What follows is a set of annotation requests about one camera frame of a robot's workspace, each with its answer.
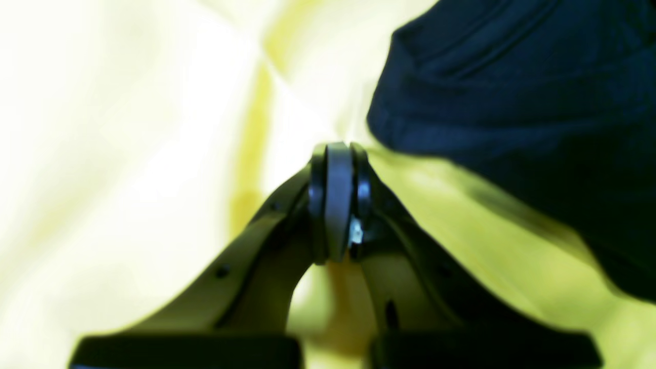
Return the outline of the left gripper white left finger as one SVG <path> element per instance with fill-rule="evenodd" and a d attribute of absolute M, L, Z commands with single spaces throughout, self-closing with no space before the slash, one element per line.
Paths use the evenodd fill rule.
<path fill-rule="evenodd" d="M 303 368 L 285 333 L 297 283 L 328 258 L 326 145 L 261 205 L 187 289 L 145 320 L 79 342 L 70 368 Z"/>

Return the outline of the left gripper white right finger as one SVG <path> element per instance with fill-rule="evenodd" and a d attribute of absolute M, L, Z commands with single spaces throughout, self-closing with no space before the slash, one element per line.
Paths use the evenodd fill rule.
<path fill-rule="evenodd" d="M 550 329 L 483 287 L 412 218 L 357 144 L 338 145 L 342 255 L 361 264 L 372 368 L 600 368 L 588 334 Z"/>

